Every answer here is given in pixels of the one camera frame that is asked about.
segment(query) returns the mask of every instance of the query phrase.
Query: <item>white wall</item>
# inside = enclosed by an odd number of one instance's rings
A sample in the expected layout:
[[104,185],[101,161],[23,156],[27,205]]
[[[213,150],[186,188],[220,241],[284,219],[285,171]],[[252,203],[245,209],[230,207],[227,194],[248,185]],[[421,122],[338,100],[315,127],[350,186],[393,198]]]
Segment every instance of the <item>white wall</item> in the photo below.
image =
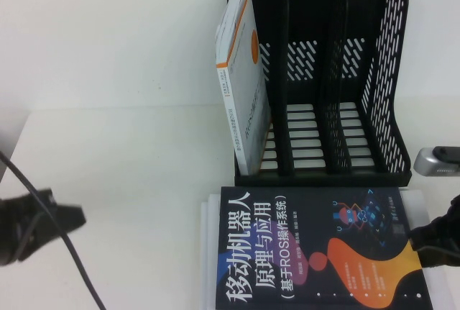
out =
[[[0,0],[0,144],[12,150],[25,121],[11,108],[221,102],[225,1]],[[398,96],[460,96],[458,26],[457,0],[410,0]]]

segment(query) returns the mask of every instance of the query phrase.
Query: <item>metal part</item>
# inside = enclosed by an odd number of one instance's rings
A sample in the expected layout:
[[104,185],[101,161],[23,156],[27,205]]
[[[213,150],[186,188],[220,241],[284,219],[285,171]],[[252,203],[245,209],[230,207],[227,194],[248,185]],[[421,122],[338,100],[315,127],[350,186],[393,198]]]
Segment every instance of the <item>metal part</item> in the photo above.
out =
[[460,176],[460,160],[456,155],[458,150],[460,147],[422,148],[415,159],[414,170],[428,177]]

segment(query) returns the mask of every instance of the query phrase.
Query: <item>orange stripe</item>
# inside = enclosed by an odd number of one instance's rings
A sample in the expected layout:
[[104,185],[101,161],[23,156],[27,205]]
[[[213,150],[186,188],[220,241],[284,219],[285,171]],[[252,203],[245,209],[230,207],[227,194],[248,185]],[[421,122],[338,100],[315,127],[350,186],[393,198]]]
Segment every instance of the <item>orange stripe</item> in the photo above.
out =
[[238,23],[236,24],[236,30],[235,30],[235,34],[233,36],[233,42],[231,42],[230,53],[229,53],[229,56],[227,58],[227,61],[225,63],[219,63],[218,65],[216,65],[217,68],[226,68],[226,67],[229,66],[231,53],[233,52],[233,47],[235,46],[235,42],[236,42],[236,35],[238,34],[239,24],[241,23],[243,15],[244,15],[244,11],[246,10],[247,1],[248,0],[244,1],[243,10],[241,11],[241,15],[239,16]]

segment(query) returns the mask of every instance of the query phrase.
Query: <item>book title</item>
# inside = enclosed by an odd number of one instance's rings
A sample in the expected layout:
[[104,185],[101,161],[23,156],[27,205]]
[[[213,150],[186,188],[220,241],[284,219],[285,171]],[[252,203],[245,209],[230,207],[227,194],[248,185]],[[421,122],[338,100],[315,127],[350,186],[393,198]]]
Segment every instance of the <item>book title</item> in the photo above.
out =
[[248,204],[250,196],[246,192],[240,199],[229,200],[229,205],[236,210],[229,211],[228,220],[226,249],[231,255],[226,260],[229,269],[227,298],[248,302],[252,298],[253,286],[276,288],[274,264],[280,268],[281,296],[294,298],[285,197],[277,196],[275,217],[272,217],[270,202],[254,202],[251,208]]

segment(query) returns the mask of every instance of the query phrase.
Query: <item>black cable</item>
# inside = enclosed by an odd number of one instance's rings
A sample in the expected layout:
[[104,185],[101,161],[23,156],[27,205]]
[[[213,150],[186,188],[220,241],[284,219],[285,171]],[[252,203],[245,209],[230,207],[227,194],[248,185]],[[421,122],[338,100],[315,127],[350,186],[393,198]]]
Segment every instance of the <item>black cable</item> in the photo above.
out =
[[50,210],[46,207],[46,205],[42,202],[42,200],[40,200],[40,197],[38,195],[38,190],[29,182],[29,180],[22,174],[22,172],[1,151],[0,151],[0,160],[2,161],[3,164],[5,164],[11,170],[11,172],[17,177],[17,179],[19,179],[21,183],[24,184],[24,186],[30,192],[34,200],[42,208],[44,213],[48,215],[51,222],[55,225],[56,230],[59,233],[60,237],[63,239],[65,246],[68,248],[70,254],[72,255],[72,258],[77,266],[78,271],[81,274],[81,277],[83,278],[83,281],[85,282],[86,287],[89,290],[89,293],[91,293],[92,297],[94,298],[94,301],[96,302],[100,310],[106,310],[106,307],[104,306],[104,303],[102,303],[102,300],[99,298],[99,295],[96,292],[96,289],[94,289],[94,286],[91,283],[91,280],[85,270],[85,267],[83,267],[83,263],[81,262],[77,251],[75,250],[72,242],[70,241],[69,236],[67,236],[67,233],[65,233],[65,231],[61,228],[59,223],[56,221],[54,216],[51,214]]

